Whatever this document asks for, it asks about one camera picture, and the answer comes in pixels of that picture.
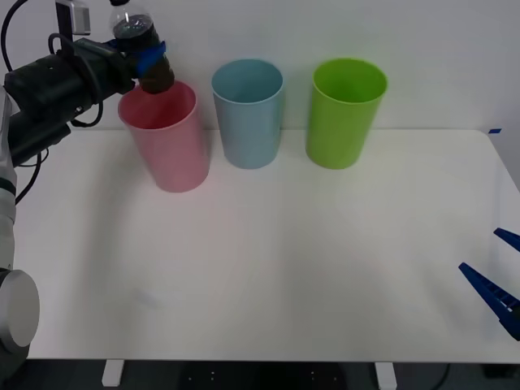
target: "green cup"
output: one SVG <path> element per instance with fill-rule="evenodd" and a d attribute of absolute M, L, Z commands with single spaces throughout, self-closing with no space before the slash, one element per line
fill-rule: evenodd
<path fill-rule="evenodd" d="M 361 154 L 387 77 L 362 59 L 336 58 L 314 71 L 313 86 L 307 155 L 322 167 L 350 167 Z"/>

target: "white table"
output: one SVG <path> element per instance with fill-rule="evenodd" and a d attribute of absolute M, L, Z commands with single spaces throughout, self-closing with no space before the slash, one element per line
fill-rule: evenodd
<path fill-rule="evenodd" d="M 331 171 L 285 131 L 244 171 L 211 134 L 210 174 L 182 194 L 126 132 L 52 148 L 15 225 L 41 295 L 29 357 L 520 363 L 457 269 L 520 296 L 520 253 L 492 234 L 520 232 L 520 195 L 485 135 L 373 131 Z"/>

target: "pink cup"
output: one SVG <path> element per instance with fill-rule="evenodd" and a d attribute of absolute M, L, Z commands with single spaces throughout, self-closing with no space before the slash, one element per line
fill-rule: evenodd
<path fill-rule="evenodd" d="M 165 191 L 189 191 L 208 176 L 210 160 L 197 106 L 193 90 L 180 81 L 156 95 L 135 88 L 119 102 L 119 117 Z"/>

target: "white wall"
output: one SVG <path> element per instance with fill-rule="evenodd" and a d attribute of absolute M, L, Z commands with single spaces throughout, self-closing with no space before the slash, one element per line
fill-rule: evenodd
<path fill-rule="evenodd" d="M 0 2 L 4 16 L 14 0 Z M 87 0 L 95 40 L 109 39 L 108 0 Z M 520 103 L 518 0 L 144 0 L 167 40 L 177 76 L 192 83 L 215 127 L 212 72 L 239 57 L 278 65 L 287 85 L 284 125 L 306 124 L 313 68 L 334 56 L 379 64 L 390 89 L 385 128 L 514 128 Z M 46 54 L 54 0 L 29 0 L 13 19 L 13 65 Z M 117 99 L 102 125 L 117 126 Z"/>

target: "plastic bottle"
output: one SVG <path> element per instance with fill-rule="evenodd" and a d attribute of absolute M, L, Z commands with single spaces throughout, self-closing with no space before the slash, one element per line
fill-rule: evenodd
<path fill-rule="evenodd" d="M 110 15 L 110 28 L 117 41 L 118 50 L 129 55 L 160 45 L 150 13 L 135 0 L 110 0 L 114 10 Z M 173 71 L 166 55 L 155 63 L 139 83 L 147 93 L 161 93 L 174 82 Z"/>

